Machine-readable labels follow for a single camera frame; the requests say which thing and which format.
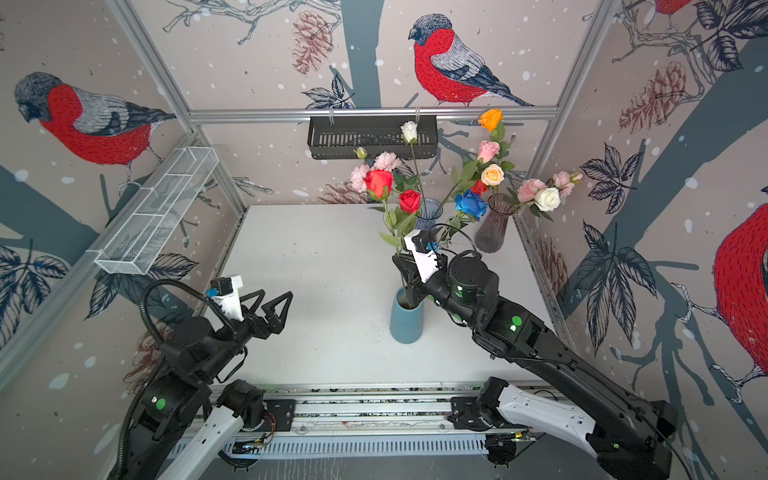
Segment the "orange rose stem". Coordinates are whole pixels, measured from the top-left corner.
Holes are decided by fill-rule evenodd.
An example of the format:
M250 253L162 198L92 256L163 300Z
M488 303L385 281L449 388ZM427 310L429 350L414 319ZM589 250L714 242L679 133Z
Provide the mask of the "orange rose stem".
M510 153L511 140L507 139L506 127L503 125L502 111L499 109L487 110L480 116L479 124L489 134L487 141L498 142L500 144L500 153L497 156L497 162L505 171L505 178L502 181L503 183L513 172L515 164L508 158ZM497 194L501 184L496 187L488 187L487 192Z

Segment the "blue rose stem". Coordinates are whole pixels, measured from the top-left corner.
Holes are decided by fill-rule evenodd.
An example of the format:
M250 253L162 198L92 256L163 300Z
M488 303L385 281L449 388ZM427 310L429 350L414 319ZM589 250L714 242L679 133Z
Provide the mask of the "blue rose stem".
M482 197L471 190L458 194L454 205L455 213L446 221L446 226L438 228L437 239L441 245L447 245L466 226L481 220L488 209Z

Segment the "pink carnation stem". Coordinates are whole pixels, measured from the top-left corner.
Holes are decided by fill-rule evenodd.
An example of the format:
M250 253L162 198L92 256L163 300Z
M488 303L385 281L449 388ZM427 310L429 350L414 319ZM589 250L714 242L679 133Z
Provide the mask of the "pink carnation stem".
M538 191L550 187L555 187L560 190L560 198L562 203L562 200L572 193L576 185L581 182L582 178L583 175L581 173L561 171L554 174L547 181L538 179L525 180L518 189L518 201L531 206L534 196Z

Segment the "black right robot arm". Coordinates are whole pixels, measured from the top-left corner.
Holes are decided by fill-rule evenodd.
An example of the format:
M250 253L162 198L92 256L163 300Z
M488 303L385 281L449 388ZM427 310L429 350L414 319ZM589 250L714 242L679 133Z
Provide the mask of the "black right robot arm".
M480 255L416 252L392 261L408 299L433 302L492 358L533 373L564 397L555 401L490 377L476 397L454 398L448 419L456 428L531 427L580 448L614 479L670 478L669 438L678 419L670 403L645 400L611 381L536 315L500 296L499 277Z

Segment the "teal ceramic vase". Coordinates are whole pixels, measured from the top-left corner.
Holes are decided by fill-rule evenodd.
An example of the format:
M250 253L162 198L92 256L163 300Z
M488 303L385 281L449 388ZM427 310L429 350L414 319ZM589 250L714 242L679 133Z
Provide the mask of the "teal ceramic vase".
M400 288L393 299L390 315L390 334L401 344L418 341L423 333L423 305L411 304L404 288Z

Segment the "single pink rose stem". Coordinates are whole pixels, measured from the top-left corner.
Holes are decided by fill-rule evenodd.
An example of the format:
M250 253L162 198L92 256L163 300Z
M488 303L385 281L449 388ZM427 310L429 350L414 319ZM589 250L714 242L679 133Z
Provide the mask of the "single pink rose stem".
M460 190L468 190L477 183L485 187L496 187L505 178L505 171L497 162L500 144L482 141L479 151L473 158L466 157L457 171L454 183Z

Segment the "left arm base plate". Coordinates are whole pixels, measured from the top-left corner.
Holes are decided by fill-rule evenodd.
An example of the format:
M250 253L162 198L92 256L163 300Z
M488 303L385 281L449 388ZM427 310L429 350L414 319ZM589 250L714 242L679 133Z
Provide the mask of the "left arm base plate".
M283 433L290 432L296 410L296 401L293 399L266 399L264 403L264 415L258 425L258 432Z

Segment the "small red rose stem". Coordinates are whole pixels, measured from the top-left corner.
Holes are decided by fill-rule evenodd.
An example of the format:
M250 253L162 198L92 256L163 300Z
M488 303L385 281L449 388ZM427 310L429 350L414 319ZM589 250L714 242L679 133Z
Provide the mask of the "small red rose stem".
M416 190L406 190L398 197L395 207L393 230L396 237L405 237L416 226L421 210L422 194Z

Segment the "blue purple glass vase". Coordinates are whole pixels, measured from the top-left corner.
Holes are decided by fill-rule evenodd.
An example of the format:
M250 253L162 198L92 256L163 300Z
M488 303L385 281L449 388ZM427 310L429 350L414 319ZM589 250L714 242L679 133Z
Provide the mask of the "blue purple glass vase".
M443 207L441 202L433 198L426 198L417 213L415 228L421 231L428 231L437 223L442 215Z

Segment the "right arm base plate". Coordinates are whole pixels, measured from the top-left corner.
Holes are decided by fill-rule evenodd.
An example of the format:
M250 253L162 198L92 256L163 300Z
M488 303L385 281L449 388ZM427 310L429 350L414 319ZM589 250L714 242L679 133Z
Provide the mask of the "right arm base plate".
M447 420L459 430L483 432L498 426L492 410L479 397L452 397Z

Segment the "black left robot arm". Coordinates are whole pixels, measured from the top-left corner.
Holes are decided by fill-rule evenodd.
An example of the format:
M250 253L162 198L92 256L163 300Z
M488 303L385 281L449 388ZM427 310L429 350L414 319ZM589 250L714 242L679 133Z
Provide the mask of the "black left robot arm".
M200 476L239 431L259 433L267 446L275 434L290 431L296 403L268 400L245 380L229 380L217 398L212 385L253 338L282 332L293 300L286 292L271 301L264 291L249 294L242 319L223 318L222 327L195 316L164 338L146 311L141 317L156 338L160 361L126 412L118 437L112 479Z

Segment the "mauve glass vase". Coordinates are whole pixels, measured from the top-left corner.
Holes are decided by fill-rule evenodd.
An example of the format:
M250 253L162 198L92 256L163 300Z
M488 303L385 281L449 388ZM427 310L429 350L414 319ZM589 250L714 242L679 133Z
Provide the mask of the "mauve glass vase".
M495 253L502 248L509 218L517 209L515 196L494 194L488 199L488 211L475 234L475 245L480 251Z

